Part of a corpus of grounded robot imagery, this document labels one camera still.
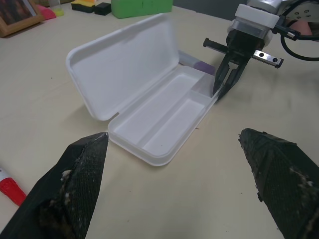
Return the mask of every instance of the pink object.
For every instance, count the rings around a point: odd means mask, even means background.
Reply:
[[[299,31],[302,35],[312,36],[313,33],[309,27],[309,24],[305,20],[296,21],[294,24],[291,25],[293,30]]]
[[[56,15],[54,14],[54,12],[51,9],[49,9],[47,7],[43,7],[41,5],[37,5],[37,7],[40,10],[41,14],[43,15],[44,20],[56,18]]]

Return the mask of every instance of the black object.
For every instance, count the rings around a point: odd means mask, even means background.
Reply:
[[[319,238],[319,168],[295,143],[253,129],[240,144],[264,201],[286,239]]]
[[[94,7],[94,13],[97,15],[106,16],[112,12],[111,4],[102,2]]]
[[[71,3],[72,6],[72,10],[75,11],[82,11],[82,12],[86,12],[86,13],[92,13],[94,12],[94,6],[84,6],[78,3]]]
[[[276,23],[275,27],[271,30],[273,34],[279,33],[281,36],[289,38],[290,40],[296,41],[300,37],[300,32],[293,30],[287,26],[286,17],[284,15],[279,16],[279,20]]]
[[[231,71],[224,87],[221,89],[218,100],[238,82],[255,51],[262,50],[265,46],[263,39],[236,29],[229,32],[226,43],[228,47],[206,38],[203,45],[204,47],[213,48],[216,51],[226,54],[216,72],[213,95],[219,90],[229,72],[229,62],[238,65],[237,69]]]
[[[84,239],[100,191],[107,145],[108,135],[99,133],[68,146],[0,239]]]
[[[290,5],[290,7],[280,16],[280,17],[284,17],[286,18],[286,16],[292,11],[294,10],[296,7],[298,7],[299,5],[303,4],[304,2],[308,2],[308,0],[297,0],[295,1],[293,4]],[[296,21],[291,21],[287,24],[286,28],[289,28],[292,24],[294,24]],[[281,34],[281,44],[284,48],[284,50],[291,56],[300,59],[300,60],[304,60],[304,61],[319,61],[319,57],[306,57],[306,56],[302,56],[299,55],[295,52],[293,52],[286,44],[285,41],[285,35]],[[298,35],[297,36],[297,40],[312,40],[312,41],[316,41],[319,40],[319,36],[306,36],[306,35]]]

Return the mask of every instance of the picture frame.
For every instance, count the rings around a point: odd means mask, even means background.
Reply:
[[[32,0],[0,0],[0,37],[4,37],[44,20]]]

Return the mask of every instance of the wooden frame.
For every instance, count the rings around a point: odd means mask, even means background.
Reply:
[[[0,17],[0,37],[4,37],[7,35],[10,35],[12,33],[15,33],[17,31],[20,31],[22,29],[25,29],[29,26],[35,25],[39,22],[42,22],[44,20],[43,16],[41,15],[40,10],[37,8],[37,6],[34,4],[32,0],[27,0],[33,10],[36,13],[36,16],[29,17],[27,19],[18,21],[16,23],[7,25],[6,22]]]

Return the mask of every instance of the red object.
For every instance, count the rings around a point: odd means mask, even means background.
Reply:
[[[41,5],[37,5],[37,7],[40,10],[41,14],[43,15],[44,20],[56,18],[56,15],[54,14],[54,12],[51,9],[49,9],[47,7],[43,7]]]
[[[26,195],[19,188],[17,183],[12,178],[5,178],[0,182],[0,191],[7,195],[11,201],[13,201],[18,206],[24,202]]]

